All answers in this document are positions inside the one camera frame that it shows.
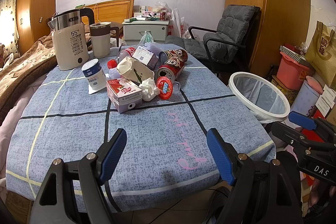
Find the pink milk carton box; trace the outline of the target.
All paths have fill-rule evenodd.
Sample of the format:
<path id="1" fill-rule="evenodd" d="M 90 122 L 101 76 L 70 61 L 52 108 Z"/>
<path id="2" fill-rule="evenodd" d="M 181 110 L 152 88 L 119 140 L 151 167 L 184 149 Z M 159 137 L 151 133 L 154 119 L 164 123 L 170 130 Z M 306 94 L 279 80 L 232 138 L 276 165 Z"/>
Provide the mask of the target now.
<path id="1" fill-rule="evenodd" d="M 106 82 L 108 98 L 119 113 L 142 105 L 142 90 L 131 80 L 112 79 Z"/>

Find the white tissue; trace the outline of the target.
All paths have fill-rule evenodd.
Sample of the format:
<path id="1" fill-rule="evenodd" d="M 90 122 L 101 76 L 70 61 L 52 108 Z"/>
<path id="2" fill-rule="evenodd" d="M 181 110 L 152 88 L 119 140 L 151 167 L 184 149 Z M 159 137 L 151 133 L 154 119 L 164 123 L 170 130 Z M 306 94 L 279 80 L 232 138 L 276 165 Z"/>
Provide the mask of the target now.
<path id="1" fill-rule="evenodd" d="M 159 88 L 151 78 L 143 80 L 138 87 L 142 90 L 142 99 L 146 102 L 151 101 L 160 94 Z"/>

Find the red cartoon can front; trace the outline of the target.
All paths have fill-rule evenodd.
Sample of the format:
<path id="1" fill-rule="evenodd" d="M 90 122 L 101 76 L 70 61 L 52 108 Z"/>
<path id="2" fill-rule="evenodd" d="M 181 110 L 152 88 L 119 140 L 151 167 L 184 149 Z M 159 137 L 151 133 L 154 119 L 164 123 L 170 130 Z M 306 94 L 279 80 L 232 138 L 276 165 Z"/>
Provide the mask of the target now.
<path id="1" fill-rule="evenodd" d="M 160 65 L 155 73 L 156 79 L 160 77 L 168 78 L 172 83 L 177 80 L 177 77 L 183 71 L 185 62 L 179 57 L 172 57 Z"/>

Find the red cartoon can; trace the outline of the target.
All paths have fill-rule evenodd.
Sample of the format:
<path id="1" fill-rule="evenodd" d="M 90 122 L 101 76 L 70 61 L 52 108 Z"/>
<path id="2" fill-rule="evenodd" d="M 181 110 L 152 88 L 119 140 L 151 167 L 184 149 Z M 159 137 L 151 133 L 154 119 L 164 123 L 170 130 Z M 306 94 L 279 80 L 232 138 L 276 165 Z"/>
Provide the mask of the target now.
<path id="1" fill-rule="evenodd" d="M 179 57 L 172 57 L 160 65 L 155 73 L 156 79 L 160 77 L 168 78 L 172 83 L 177 80 L 177 77 L 183 71 L 185 62 Z"/>
<path id="2" fill-rule="evenodd" d="M 187 52 L 184 49 L 168 50 L 162 51 L 159 53 L 159 62 L 164 64 L 168 59 L 173 57 L 180 58 L 183 62 L 186 62 L 188 59 Z"/>

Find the white paper cup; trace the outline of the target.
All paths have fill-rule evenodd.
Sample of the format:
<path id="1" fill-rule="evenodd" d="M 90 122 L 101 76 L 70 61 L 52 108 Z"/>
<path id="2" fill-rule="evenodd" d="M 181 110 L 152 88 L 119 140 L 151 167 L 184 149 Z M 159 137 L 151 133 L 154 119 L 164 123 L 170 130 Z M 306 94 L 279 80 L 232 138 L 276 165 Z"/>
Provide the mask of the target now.
<path id="1" fill-rule="evenodd" d="M 144 80 L 154 79 L 154 72 L 133 57 L 123 58 L 116 69 L 122 77 L 134 83 L 141 84 Z"/>

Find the white blue yogurt tub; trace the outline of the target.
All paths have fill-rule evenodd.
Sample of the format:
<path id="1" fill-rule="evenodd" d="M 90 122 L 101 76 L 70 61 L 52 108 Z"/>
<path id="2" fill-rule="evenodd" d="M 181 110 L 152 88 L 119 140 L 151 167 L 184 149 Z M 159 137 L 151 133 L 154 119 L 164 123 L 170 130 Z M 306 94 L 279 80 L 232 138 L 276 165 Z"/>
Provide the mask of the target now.
<path id="1" fill-rule="evenodd" d="M 105 79 L 104 71 L 101 67 L 99 59 L 92 59 L 87 61 L 82 67 L 81 70 L 86 77 L 88 84 L 99 79 Z"/>

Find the white purple small box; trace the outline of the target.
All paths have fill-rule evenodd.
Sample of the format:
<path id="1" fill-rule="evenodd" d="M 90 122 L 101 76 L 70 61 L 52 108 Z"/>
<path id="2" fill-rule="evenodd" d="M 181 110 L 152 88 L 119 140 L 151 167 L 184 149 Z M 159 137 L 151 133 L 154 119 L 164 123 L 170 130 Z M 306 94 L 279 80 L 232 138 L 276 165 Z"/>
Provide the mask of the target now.
<path id="1" fill-rule="evenodd" d="M 146 65 L 149 69 L 154 70 L 158 62 L 158 57 L 143 46 L 138 46 L 133 53 L 133 58 Z"/>

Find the gold paper gift bag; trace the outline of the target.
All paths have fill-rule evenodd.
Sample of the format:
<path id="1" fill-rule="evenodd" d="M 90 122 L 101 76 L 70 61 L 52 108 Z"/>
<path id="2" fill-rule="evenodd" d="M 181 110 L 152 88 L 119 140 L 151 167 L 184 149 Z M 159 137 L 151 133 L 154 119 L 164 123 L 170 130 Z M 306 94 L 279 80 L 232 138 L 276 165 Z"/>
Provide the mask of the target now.
<path id="1" fill-rule="evenodd" d="M 317 21 L 305 58 L 325 83 L 334 89 L 336 73 L 335 30 Z"/>

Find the white red plastic bags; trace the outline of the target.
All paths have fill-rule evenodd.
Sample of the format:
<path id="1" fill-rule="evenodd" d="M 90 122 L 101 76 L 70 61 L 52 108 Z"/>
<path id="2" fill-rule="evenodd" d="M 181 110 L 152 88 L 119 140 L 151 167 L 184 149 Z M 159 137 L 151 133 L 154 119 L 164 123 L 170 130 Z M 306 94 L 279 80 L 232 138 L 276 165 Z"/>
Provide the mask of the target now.
<path id="1" fill-rule="evenodd" d="M 170 13 L 167 35 L 184 39 L 191 38 L 188 25 L 185 23 L 185 18 L 180 16 L 178 9 L 173 9 Z"/>

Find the brown bed blanket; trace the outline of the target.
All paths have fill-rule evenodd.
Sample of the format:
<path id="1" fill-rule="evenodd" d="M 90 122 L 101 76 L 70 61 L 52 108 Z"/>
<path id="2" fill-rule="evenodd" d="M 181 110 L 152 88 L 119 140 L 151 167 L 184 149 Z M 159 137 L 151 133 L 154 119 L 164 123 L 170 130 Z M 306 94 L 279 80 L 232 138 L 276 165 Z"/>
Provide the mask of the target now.
<path id="1" fill-rule="evenodd" d="M 1 122 L 26 88 L 56 67 L 51 35 L 38 39 L 20 58 L 1 71 Z"/>

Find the white electric kettle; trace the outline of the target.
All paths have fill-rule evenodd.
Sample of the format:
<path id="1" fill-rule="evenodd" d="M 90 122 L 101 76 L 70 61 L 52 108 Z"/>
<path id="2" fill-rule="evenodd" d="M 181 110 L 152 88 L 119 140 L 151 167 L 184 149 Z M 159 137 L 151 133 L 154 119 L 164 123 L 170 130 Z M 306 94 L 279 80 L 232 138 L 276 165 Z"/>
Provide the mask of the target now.
<path id="1" fill-rule="evenodd" d="M 94 12 L 90 8 L 73 9 L 54 15 L 48 22 L 52 32 L 56 60 L 61 71 L 74 69 L 85 64 L 88 59 L 88 46 L 85 27 L 81 18 L 86 16 L 94 24 Z"/>

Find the white bedside cabinet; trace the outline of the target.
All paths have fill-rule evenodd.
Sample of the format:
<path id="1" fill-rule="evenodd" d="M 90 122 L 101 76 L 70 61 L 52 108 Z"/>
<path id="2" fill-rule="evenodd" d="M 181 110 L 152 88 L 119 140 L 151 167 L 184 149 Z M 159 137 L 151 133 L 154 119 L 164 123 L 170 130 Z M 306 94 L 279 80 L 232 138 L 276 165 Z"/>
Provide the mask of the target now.
<path id="1" fill-rule="evenodd" d="M 127 43 L 139 42 L 145 32 L 150 32 L 155 42 L 164 42 L 169 21 L 141 21 L 123 22 L 123 38 Z"/>

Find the wooden headboard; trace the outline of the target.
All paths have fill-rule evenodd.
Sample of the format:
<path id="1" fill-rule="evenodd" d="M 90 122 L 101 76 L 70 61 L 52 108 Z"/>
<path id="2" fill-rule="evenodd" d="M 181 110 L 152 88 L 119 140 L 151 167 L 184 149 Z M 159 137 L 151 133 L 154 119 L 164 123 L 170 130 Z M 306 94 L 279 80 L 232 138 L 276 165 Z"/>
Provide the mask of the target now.
<path id="1" fill-rule="evenodd" d="M 134 0 L 112 0 L 86 5 L 94 12 L 95 22 L 123 23 L 133 16 Z"/>

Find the patterned curtain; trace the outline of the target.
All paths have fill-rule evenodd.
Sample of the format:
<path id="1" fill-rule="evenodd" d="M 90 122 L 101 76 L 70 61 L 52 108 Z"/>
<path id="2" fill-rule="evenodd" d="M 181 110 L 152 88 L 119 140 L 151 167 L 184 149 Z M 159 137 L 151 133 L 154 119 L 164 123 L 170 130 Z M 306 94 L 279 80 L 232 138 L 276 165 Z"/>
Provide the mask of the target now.
<path id="1" fill-rule="evenodd" d="M 4 53 L 18 53 L 17 0 L 1 0 L 1 44 Z"/>

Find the wooden wardrobe left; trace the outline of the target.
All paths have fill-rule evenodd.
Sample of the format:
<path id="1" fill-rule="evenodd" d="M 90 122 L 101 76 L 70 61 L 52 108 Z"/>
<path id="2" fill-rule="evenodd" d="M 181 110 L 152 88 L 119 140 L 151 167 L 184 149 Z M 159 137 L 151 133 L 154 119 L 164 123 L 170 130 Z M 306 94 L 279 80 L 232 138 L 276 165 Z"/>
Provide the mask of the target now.
<path id="1" fill-rule="evenodd" d="M 17 0 L 18 50 L 26 53 L 39 38 L 50 34 L 47 19 L 56 11 L 56 0 Z"/>

